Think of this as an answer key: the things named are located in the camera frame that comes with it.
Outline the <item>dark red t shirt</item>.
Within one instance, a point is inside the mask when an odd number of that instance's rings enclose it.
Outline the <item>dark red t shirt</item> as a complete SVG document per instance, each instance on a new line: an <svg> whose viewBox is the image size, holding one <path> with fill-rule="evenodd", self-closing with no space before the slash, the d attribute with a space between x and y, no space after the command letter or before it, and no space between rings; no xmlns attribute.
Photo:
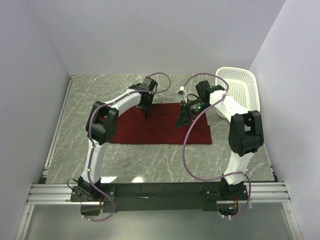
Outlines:
<svg viewBox="0 0 320 240"><path fill-rule="evenodd" d="M176 128L179 103L155 103L150 111L131 107L118 118L113 144L182 145L188 126Z"/></svg>

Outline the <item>white plastic perforated basket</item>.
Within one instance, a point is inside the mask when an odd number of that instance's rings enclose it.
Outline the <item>white plastic perforated basket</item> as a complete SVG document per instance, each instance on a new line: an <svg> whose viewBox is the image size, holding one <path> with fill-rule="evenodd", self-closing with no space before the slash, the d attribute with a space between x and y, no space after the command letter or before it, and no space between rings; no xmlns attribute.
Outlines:
<svg viewBox="0 0 320 240"><path fill-rule="evenodd" d="M257 80L251 71L236 67L221 67L215 75L228 83L228 95L241 106L250 111L260 111Z"/></svg>

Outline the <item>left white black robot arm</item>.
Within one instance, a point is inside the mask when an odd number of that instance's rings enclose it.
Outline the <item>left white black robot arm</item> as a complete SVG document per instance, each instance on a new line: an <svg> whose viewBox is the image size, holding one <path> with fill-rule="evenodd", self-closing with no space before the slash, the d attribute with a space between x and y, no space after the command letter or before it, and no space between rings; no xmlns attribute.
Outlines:
<svg viewBox="0 0 320 240"><path fill-rule="evenodd" d="M77 180L73 192L88 201L98 199L102 178L102 163L108 144L116 136L119 117L136 106L150 110L158 83L146 76L141 83L130 86L120 96L106 101L96 101L91 109L86 131L88 136L88 153L85 168Z"/></svg>

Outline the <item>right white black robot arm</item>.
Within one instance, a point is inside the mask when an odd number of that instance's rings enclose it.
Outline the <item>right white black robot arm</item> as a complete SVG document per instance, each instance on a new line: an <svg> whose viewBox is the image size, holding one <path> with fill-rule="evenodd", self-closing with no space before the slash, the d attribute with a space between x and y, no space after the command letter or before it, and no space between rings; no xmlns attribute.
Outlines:
<svg viewBox="0 0 320 240"><path fill-rule="evenodd" d="M250 110L229 96L230 86L225 80L216 85L210 85L207 80L200 81L195 88L197 97L192 101L183 86L177 91L184 99L179 104L180 115L175 126L188 126L187 133L190 134L200 117L212 108L219 110L228 120L231 155L224 174L219 177L218 195L230 200L245 190L248 164L264 144L262 116L258 110Z"/></svg>

